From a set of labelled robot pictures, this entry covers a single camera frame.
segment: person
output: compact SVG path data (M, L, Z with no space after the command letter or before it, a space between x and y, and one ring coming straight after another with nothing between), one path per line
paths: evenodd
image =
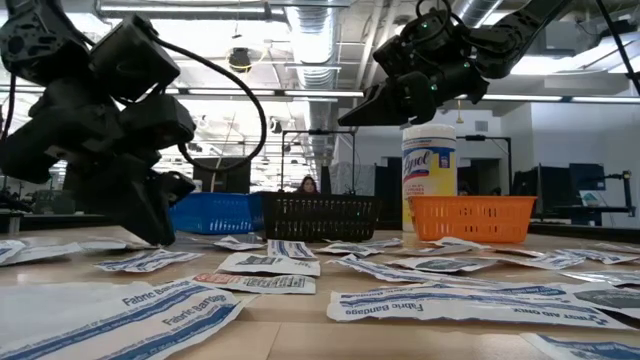
M305 176L300 183L300 186L296 190L296 193L302 194L317 194L318 187L316 186L316 181L313 180L311 176Z

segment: ceiling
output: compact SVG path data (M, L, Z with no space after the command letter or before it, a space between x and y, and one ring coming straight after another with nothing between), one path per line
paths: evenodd
M198 0L200 4L215 4L216 1ZM166 1L137 0L119 1L131 6L146 4L153 6L165 6ZM637 0L621 1L606 0L607 7L613 14L627 14L627 16L640 18L640 4ZM99 39L106 35L119 22L119 19L99 18L92 11L89 1L62 0L65 11L69 14L75 26L94 39ZM176 0L169 4L195 4L196 0ZM490 21L495 22L500 16L509 11L521 7L524 1L506 0L495 12ZM239 77L254 89L294 89L299 87L296 69L300 65L294 58L294 48L292 46L292 34L288 24L278 21L242 21L237 20L240 16L240 9L246 4L224 2L225 8L237 11L236 17L227 16L228 20L206 19L204 15L189 19L180 19L181 10L172 13L165 13L165 18L154 18L153 25L160 37L168 42L174 43L188 50L191 50L209 60L229 68L227 57L231 49L246 47L250 49L252 68L248 73L238 74ZM438 6L438 1L425 1L423 9L431 6ZM379 21L372 20L376 14L376 7L379 7ZM415 1L408 0L355 0L349 7L339 8L336 48L337 54L333 63L324 64L331 67L336 72L338 89L353 90L362 89L366 86L382 81L385 74L381 68L371 62L371 58L365 58L364 73L359 74L363 55L369 53L367 40L373 39L373 48L379 46L385 39L392 36L397 25L387 26L388 21L396 22L399 18L413 18ZM281 9L280 6L272 6L274 12ZM6 19L0 13L0 21ZM593 36L589 32L602 30L598 23L598 12L593 0L578 0L563 13L563 31L568 31L562 36L585 48L593 41ZM575 25L576 21L584 21L582 27ZM555 33L548 36L551 40ZM634 64L640 68L640 40L634 40L638 46L637 57ZM178 87L191 88L234 88L233 84L219 74L201 66L200 64L184 57L171 54L182 69L180 77L174 85ZM500 94L617 94L628 83L622 74L610 74L609 71L617 65L615 59L609 59L608 69L585 69L580 68L580 64L572 64L571 59L550 58L544 56L527 57L516 69L514 75L492 81L490 92ZM544 73L540 69L563 70L569 68L574 71L567 75L533 75ZM0 86L8 85L8 74L0 74ZM19 81L19 85L26 85L24 81ZM34 94L19 94L16 108L16 121L12 131L28 121L27 112L29 107L37 100ZM194 153L194 156L243 156L251 152L253 146L259 138L258 117L252 104L246 101L222 101L213 100L207 96L181 97L180 101L189 109L191 115L196 120L198 132L195 143L202 148L202 152ZM264 102L263 106L268 117L277 121L285 130L308 129L309 106L306 101L290 102ZM445 107L454 108L457 104L446 104ZM481 102L473 107L474 109L494 110L500 115L500 104L492 102ZM254 160L252 172L255 175L255 184L265 187L278 186L280 165L275 156L281 153L281 134L269 134L268 146L265 148L264 156L269 158L267 163L264 159ZM164 158L157 168L161 170L180 170L190 173L191 167L182 161L179 153L175 149L163 151ZM285 169L285 180L295 184L306 174L317 175L316 165L317 154L310 148L306 136L299 137L292 143L291 152L288 154L288 165Z

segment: workbench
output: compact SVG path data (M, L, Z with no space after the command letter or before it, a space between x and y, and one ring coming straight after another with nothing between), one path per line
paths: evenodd
M86 241L88 236L120 239L133 237L119 227L101 227L23 232L12 238L43 246ZM407 248L425 247L415 235L403 235L395 231L376 232L374 239L392 237L403 238ZM593 244L593 240L529 235L525 243L506 244L505 247L548 251L559 248L589 248ZM323 246L326 244L309 244L312 249ZM231 254L230 251L186 239L179 240L168 250L198 252L205 255L186 263L171 264L152 273L111 273L97 269L92 264L106 259L126 258L132 254L78 253L38 263L0 268L0 286L82 281L119 284L145 281L156 285L190 275L213 272ZM252 252L266 254L266 250ZM322 275L317 279L315 295L261 295L242 310L237 320L219 333L201 344L172 355L170 359L548 359L518 335L525 332L550 335L563 340L617 341L640 346L638 332L568 326L417 320L336 323L326 316L331 291L358 292L380 286L403 284L377 280L370 275L337 264L325 264L327 260L338 258L338 255L317 256L321 262ZM367 260L384 262L396 258L399 257L381 254L368 257ZM588 260L567 271L605 269L640 270L640 265L607 266ZM465 276L540 284L582 283L554 271L508 264L492 266Z

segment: disinfecting wipes canister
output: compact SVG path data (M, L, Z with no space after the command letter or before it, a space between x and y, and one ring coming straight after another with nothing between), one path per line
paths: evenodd
M457 193L456 130L453 126L425 124L405 129L402 135L402 229L414 231L409 196Z

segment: computer screen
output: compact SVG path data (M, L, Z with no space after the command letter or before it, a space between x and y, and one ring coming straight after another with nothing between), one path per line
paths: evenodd
M571 181L576 190L604 191L604 167L600 164L569 164Z

